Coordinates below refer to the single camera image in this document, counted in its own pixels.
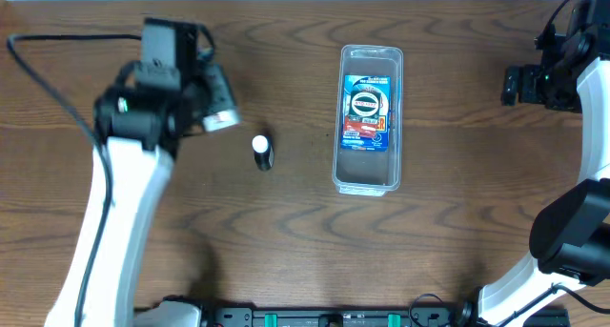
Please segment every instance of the black bottle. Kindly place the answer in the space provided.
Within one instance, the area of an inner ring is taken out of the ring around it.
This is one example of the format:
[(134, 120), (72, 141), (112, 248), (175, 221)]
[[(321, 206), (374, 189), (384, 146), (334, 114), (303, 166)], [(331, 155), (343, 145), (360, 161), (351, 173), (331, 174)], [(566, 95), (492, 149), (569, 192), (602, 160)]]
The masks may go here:
[(252, 139), (254, 161), (260, 171), (269, 171), (274, 165), (274, 149), (270, 139), (265, 135), (257, 135)]

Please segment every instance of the wood grain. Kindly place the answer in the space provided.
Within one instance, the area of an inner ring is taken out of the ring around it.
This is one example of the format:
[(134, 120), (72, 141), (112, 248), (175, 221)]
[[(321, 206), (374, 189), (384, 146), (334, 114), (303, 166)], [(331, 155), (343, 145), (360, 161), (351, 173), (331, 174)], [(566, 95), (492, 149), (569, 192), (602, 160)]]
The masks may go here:
[[(457, 300), (528, 249), (536, 214), (577, 179), (580, 117), (499, 105), (504, 69), (535, 63), (555, 0), (11, 2), (12, 32), (139, 33), (146, 16), (206, 23), (244, 122), (186, 140), (145, 254), (137, 306), (214, 295), (259, 306)], [(565, 19), (560, 23), (565, 26)], [(339, 52), (405, 53), (402, 185), (382, 198), (331, 179)], [(74, 105), (139, 56), (133, 41), (20, 46)], [(91, 146), (0, 51), (0, 324), (41, 325), (70, 267)], [(276, 163), (250, 141), (275, 132)], [(610, 287), (584, 295), (610, 305)], [(562, 299), (575, 326), (608, 324)]]

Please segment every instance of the black cable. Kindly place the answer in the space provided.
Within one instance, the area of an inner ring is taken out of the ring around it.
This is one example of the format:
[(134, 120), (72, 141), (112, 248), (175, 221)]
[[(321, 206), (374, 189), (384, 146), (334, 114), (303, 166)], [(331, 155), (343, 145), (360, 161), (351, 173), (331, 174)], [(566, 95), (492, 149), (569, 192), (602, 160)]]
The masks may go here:
[(566, 294), (573, 297), (580, 304), (582, 304), (583, 306), (589, 308), (590, 310), (592, 310), (598, 314), (610, 315), (610, 309), (598, 307), (597, 305), (589, 302), (588, 300), (584, 299), (584, 297), (582, 297), (579, 294), (573, 292), (572, 290), (564, 287), (563, 285), (557, 284), (557, 285), (554, 285), (553, 288), (555, 289), (555, 292), (557, 290), (563, 290)]
[(438, 299), (438, 301), (440, 302), (440, 304), (445, 304), (445, 303), (442, 301), (442, 299), (440, 299), (440, 297), (438, 297), (438, 296), (436, 296), (436, 295), (434, 295), (434, 294), (421, 294), (421, 295), (419, 295), (419, 296), (416, 298), (416, 300), (414, 300), (414, 301), (413, 301), (413, 303), (411, 303), (411, 306), (409, 307), (409, 318), (410, 318), (410, 319), (411, 319), (411, 321), (413, 321), (413, 323), (414, 323), (415, 325), (417, 325), (418, 327), (428, 327), (428, 326), (422, 326), (422, 325), (421, 325), (419, 322), (417, 322), (417, 319), (416, 319), (416, 318), (414, 318), (414, 317), (413, 317), (413, 314), (412, 314), (412, 312), (413, 312), (413, 306), (415, 306), (415, 305), (417, 304), (417, 302), (418, 302), (420, 299), (424, 298), (424, 297), (434, 297), (434, 298)]
[(592, 310), (592, 311), (594, 311), (596, 313), (604, 314), (604, 315), (610, 315), (610, 309), (598, 307), (598, 306), (594, 305), (593, 303), (591, 303), (591, 302), (587, 301), (586, 299), (584, 299), (582, 296), (580, 296), (577, 293), (573, 292), (572, 290), (564, 287), (563, 285), (556, 284), (556, 285), (552, 285), (547, 291), (542, 293), (540, 296), (534, 298), (534, 300), (529, 302), (526, 306), (524, 306), (523, 308), (521, 308), (518, 311), (514, 312), (510, 317), (508, 317), (507, 319), (503, 320), (501, 322), (501, 324), (498, 325), (498, 327), (505, 327), (511, 321), (513, 321), (515, 318), (520, 317), (521, 315), (525, 314), (530, 309), (534, 308), (537, 304), (541, 303), (545, 298), (549, 297), (550, 295), (556, 294), (558, 290), (563, 290), (569, 296), (571, 296), (575, 300), (577, 300), (580, 304), (582, 304), (583, 306), (589, 308), (590, 310)]
[(87, 294), (87, 287), (89, 285), (89, 279), (91, 277), (93, 263), (97, 250), (99, 249), (99, 243), (104, 233), (104, 227), (106, 226), (106, 220), (108, 219), (108, 213), (112, 203), (112, 172), (111, 162), (108, 155), (104, 152), (102, 142), (95, 136), (93, 130), (89, 127), (85, 119), (78, 113), (76, 108), (66, 99), (56, 88), (51, 86), (38, 72), (36, 72), (28, 63), (17, 53), (15, 50), (15, 43), (17, 41), (46, 41), (46, 40), (73, 40), (73, 41), (89, 41), (89, 40), (118, 40), (118, 39), (131, 39), (140, 40), (140, 36), (130, 34), (107, 34), (107, 35), (17, 35), (13, 34), (7, 39), (7, 49), (10, 55), (12, 55), (15, 62), (21, 67), (21, 69), (27, 73), (31, 79), (40, 85), (54, 100), (64, 109), (76, 122), (76, 124), (83, 131), (85, 136), (90, 140), (91, 144), (99, 154), (102, 168), (104, 169), (104, 176), (106, 179), (106, 195), (104, 197), (104, 204), (102, 206), (102, 215), (100, 216), (99, 226), (95, 234), (95, 239), (91, 246), (91, 253), (87, 260), (87, 266), (83, 279), (81, 281), (80, 290), (78, 292), (78, 299), (76, 301), (76, 307), (74, 309), (74, 326), (80, 327), (82, 323), (83, 307), (85, 303), (85, 295)]
[(510, 317), (508, 317), (507, 319), (503, 320), (501, 322), (501, 324), (498, 325), (498, 327), (506, 326), (512, 320), (514, 320), (515, 318), (520, 317), (521, 315), (525, 314), (527, 311), (529, 311), (530, 309), (534, 308), (537, 304), (541, 303), (545, 298), (549, 297), (550, 295), (552, 295), (552, 294), (554, 294), (556, 292), (557, 292), (557, 290), (554, 290), (553, 287), (549, 288), (547, 291), (542, 293), (542, 295), (534, 298), (534, 300), (529, 302), (523, 308), (519, 309), (518, 311), (514, 312)]
[(544, 27), (544, 30), (542, 31), (542, 35), (546, 35), (546, 33), (550, 30), (551, 25), (553, 24), (553, 21), (555, 20), (555, 17), (557, 17), (557, 15), (561, 11), (561, 9), (563, 9), (563, 7), (565, 7), (565, 5), (568, 4), (569, 1), (571, 1), (571, 0), (563, 0), (563, 2), (561, 2), (561, 4), (559, 4), (559, 6), (555, 10), (555, 12), (553, 12), (553, 14), (551, 15), (551, 18), (549, 18), (549, 21), (546, 23), (546, 26)]
[(195, 136), (201, 136), (201, 135), (205, 135), (205, 133), (203, 133), (203, 132), (199, 132), (199, 133), (183, 133), (180, 137), (181, 138), (187, 138), (187, 137), (195, 137)]

